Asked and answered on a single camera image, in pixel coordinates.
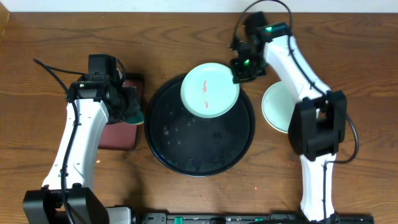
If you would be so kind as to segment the green sponge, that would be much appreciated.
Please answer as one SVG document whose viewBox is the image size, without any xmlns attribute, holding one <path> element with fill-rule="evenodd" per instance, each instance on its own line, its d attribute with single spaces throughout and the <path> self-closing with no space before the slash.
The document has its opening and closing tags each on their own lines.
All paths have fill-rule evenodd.
<svg viewBox="0 0 398 224">
<path fill-rule="evenodd" d="M 144 115 L 141 110 L 137 110 L 131 114 L 124 117 L 124 123 L 131 125 L 140 125 L 144 122 Z"/>
</svg>

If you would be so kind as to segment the light blue plate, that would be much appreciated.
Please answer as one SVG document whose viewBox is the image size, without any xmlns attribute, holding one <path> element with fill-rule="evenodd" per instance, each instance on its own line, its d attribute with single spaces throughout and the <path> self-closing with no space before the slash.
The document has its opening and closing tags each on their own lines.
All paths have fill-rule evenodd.
<svg viewBox="0 0 398 224">
<path fill-rule="evenodd" d="M 262 97 L 261 109 L 265 120 L 279 132 L 288 133 L 297 99 L 283 81 L 272 84 Z"/>
</svg>

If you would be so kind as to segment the pale green plate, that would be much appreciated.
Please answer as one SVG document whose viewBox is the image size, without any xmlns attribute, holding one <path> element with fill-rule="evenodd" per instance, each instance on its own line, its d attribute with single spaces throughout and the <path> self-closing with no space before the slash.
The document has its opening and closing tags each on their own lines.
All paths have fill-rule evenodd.
<svg viewBox="0 0 398 224">
<path fill-rule="evenodd" d="M 228 112 L 237 102 L 240 86 L 233 83 L 229 67 L 204 63 L 183 78 L 180 96 L 184 107 L 200 118 L 215 118 Z"/>
</svg>

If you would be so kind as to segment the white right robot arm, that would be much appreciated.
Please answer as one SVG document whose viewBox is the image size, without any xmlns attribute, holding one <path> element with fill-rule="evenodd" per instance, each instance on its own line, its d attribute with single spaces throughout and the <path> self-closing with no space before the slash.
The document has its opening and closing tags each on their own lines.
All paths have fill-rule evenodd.
<svg viewBox="0 0 398 224">
<path fill-rule="evenodd" d="M 233 82 L 245 83 L 271 66 L 295 103 L 288 139 L 299 155 L 303 173 L 300 208 L 310 222 L 327 222 L 335 214 L 331 201 L 332 172 L 339 145 L 345 138 L 346 97 L 332 92 L 299 51 L 290 27 L 284 23 L 245 22 L 247 42 L 233 37 L 230 61 Z"/>
</svg>

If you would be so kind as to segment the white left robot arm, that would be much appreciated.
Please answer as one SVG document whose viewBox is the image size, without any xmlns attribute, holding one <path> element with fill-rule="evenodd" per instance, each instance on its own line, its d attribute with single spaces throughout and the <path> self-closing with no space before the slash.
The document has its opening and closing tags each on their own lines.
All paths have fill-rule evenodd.
<svg viewBox="0 0 398 224">
<path fill-rule="evenodd" d="M 71 84 L 67 122 L 52 168 L 39 190 L 28 190 L 23 209 L 29 223 L 136 223 L 133 209 L 105 207 L 93 192 L 98 144 L 109 111 L 125 105 L 121 86 L 108 81 Z"/>
</svg>

